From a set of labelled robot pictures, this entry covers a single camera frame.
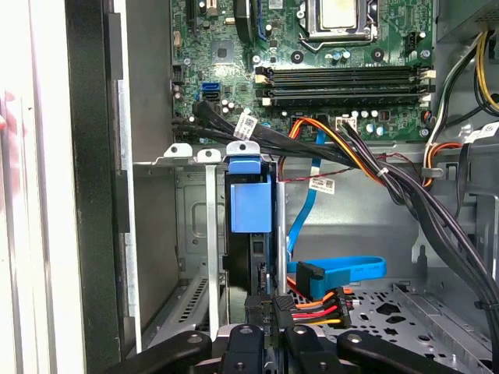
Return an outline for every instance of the barcode sticker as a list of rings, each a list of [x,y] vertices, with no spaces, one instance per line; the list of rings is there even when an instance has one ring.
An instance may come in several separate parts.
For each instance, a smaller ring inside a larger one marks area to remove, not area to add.
[[[257,126],[258,119],[247,115],[246,113],[241,113],[239,120],[237,121],[237,126],[234,130],[234,136],[241,140],[250,140],[253,130]]]
[[[334,179],[329,178],[312,178],[310,179],[309,189],[315,189],[319,192],[334,195]]]
[[[480,134],[478,134],[477,139],[482,139],[482,138],[489,138],[491,136],[494,136],[496,134],[497,129],[499,128],[499,122],[495,123],[490,123],[489,125],[485,125],[480,131]]]
[[[269,9],[282,9],[283,0],[268,0]]]
[[[477,139],[490,138],[494,136],[499,129],[499,122],[490,123],[485,125],[481,130],[473,131],[467,138],[465,143],[473,143]]]

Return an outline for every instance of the sata port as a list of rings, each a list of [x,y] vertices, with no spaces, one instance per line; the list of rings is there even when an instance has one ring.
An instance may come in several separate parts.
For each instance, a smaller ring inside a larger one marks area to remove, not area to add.
[[[220,101],[220,93],[219,92],[203,92],[203,99],[211,102]]]
[[[201,83],[201,90],[203,92],[220,91],[221,84],[220,83],[212,83],[212,82],[204,82],[204,83]]]

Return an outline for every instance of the blue sata port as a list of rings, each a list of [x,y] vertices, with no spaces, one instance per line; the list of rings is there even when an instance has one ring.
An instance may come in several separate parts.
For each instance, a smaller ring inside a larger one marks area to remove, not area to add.
[[[220,83],[204,82],[201,83],[201,90],[203,92],[215,92],[221,90]]]

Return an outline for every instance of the white wire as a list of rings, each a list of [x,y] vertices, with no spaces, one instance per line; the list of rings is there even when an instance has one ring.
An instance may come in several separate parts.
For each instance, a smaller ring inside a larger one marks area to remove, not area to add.
[[[454,65],[452,70],[449,72],[447,75],[447,78],[445,79],[444,82],[444,91],[442,92],[442,100],[439,103],[438,107],[438,114],[437,114],[437,122],[435,123],[434,129],[430,134],[430,137],[428,138],[428,141],[426,142],[426,145],[424,147],[424,158],[423,158],[423,166],[426,168],[427,167],[427,158],[428,158],[428,152],[430,152],[430,148],[433,146],[435,140],[437,140],[437,134],[438,130],[442,126],[442,120],[444,118],[444,106],[445,106],[445,94],[447,93],[447,90],[449,88],[449,83],[451,82],[451,78],[455,75],[455,73],[458,71],[459,66],[462,65],[462,63],[465,61],[465,59],[468,57],[468,55],[472,52],[473,48],[475,48],[478,44],[478,41],[482,37],[482,34],[478,35],[478,37],[475,38],[475,40],[472,42],[472,44],[469,46],[468,51],[459,59],[459,61]]]

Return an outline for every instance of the motherboard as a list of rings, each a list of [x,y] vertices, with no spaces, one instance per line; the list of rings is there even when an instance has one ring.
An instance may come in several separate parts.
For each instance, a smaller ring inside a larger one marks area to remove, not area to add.
[[[283,133],[320,116],[365,140],[428,137],[433,0],[172,0],[171,16],[178,117],[206,100]]]

